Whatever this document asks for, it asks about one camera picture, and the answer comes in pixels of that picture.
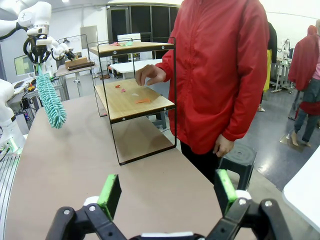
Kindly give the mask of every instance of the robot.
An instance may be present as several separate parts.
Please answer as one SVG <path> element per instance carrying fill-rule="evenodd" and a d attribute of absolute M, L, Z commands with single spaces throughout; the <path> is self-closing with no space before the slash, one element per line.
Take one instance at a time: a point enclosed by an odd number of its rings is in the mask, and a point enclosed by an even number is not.
<path fill-rule="evenodd" d="M 71 48 L 65 43 L 58 44 L 53 37 L 48 36 L 51 9 L 49 3 L 39 1 L 21 11 L 17 20 L 0 20 L 0 40 L 9 38 L 18 30 L 25 30 L 28 38 L 23 45 L 23 52 L 34 64 L 44 65 L 50 55 L 56 61 L 65 56 L 71 61 L 74 60 L 75 55 Z M 13 95 L 13 85 L 0 79 L 0 127 L 3 131 L 0 138 L 0 153 L 4 150 L 16 152 L 22 149 L 26 142 L 14 112 L 6 105 Z"/>
<path fill-rule="evenodd" d="M 280 46 L 277 47 L 278 52 L 282 53 L 282 59 L 283 61 L 288 61 L 288 55 L 290 50 L 290 39 L 289 38 L 283 38 L 281 41 Z"/>

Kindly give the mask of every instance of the floor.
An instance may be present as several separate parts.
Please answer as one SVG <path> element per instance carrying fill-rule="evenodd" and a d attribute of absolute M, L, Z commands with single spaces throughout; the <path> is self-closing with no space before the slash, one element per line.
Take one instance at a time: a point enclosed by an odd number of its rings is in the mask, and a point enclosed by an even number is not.
<path fill-rule="evenodd" d="M 289 94 L 286 90 L 275 93 L 267 92 L 263 98 L 266 100 L 262 101 L 265 112 L 257 112 L 248 133 L 244 138 L 236 141 L 257 152 L 254 168 L 280 191 L 320 145 L 320 130 L 317 128 L 310 140 L 312 147 L 303 147 L 302 152 L 280 142 L 283 136 L 288 135 L 294 129 L 294 121 L 288 119 L 288 114 L 295 94 L 296 91 Z M 305 127 L 306 123 L 298 133 L 300 139 Z M 170 136 L 170 131 L 164 133 L 169 139 L 173 138 Z"/>
<path fill-rule="evenodd" d="M 286 91 L 266 94 L 267 100 L 263 101 L 266 112 L 257 112 L 247 135 L 238 141 L 257 151 L 255 170 L 248 188 L 252 199 L 256 203 L 263 199 L 275 199 L 292 239 L 320 240 L 320 233 L 284 202 L 281 192 L 320 144 L 318 129 L 314 131 L 310 141 L 313 148 L 304 148 L 302 153 L 280 142 L 280 138 L 293 129 L 294 122 L 288 119 L 288 113 L 294 94 L 288 94 Z M 169 119 L 167 126 L 166 129 L 160 128 L 160 130 L 173 142 L 174 136 L 168 130 Z M 181 151 L 179 141 L 177 148 Z M 228 175 L 236 188 L 239 176 L 230 171 Z"/>

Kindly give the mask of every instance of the black stool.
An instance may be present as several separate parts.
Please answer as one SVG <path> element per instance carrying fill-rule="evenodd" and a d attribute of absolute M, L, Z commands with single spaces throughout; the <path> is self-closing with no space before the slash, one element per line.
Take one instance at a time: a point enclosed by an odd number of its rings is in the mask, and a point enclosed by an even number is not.
<path fill-rule="evenodd" d="M 221 161 L 219 169 L 226 169 L 239 174 L 238 190 L 248 188 L 257 152 L 241 143 L 235 143 L 234 148 Z"/>

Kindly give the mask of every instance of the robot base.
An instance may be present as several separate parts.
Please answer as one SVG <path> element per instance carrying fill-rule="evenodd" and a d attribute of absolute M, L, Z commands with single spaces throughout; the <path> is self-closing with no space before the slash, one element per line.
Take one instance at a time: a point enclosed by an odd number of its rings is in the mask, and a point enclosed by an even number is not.
<path fill-rule="evenodd" d="M 7 149 L 10 147 L 10 153 L 14 153 L 24 147 L 26 139 L 20 131 L 17 120 L 8 125 L 3 125 L 1 128 L 3 134 L 0 138 L 0 148 Z"/>

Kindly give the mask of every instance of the black pants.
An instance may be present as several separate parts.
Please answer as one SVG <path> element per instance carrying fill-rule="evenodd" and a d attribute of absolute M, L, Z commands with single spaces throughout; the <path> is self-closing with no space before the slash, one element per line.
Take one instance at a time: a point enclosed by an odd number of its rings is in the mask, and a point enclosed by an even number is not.
<path fill-rule="evenodd" d="M 219 158 L 210 150 L 206 154 L 195 154 L 191 148 L 181 142 L 182 154 L 211 182 L 214 184 L 215 170 L 219 167 Z"/>

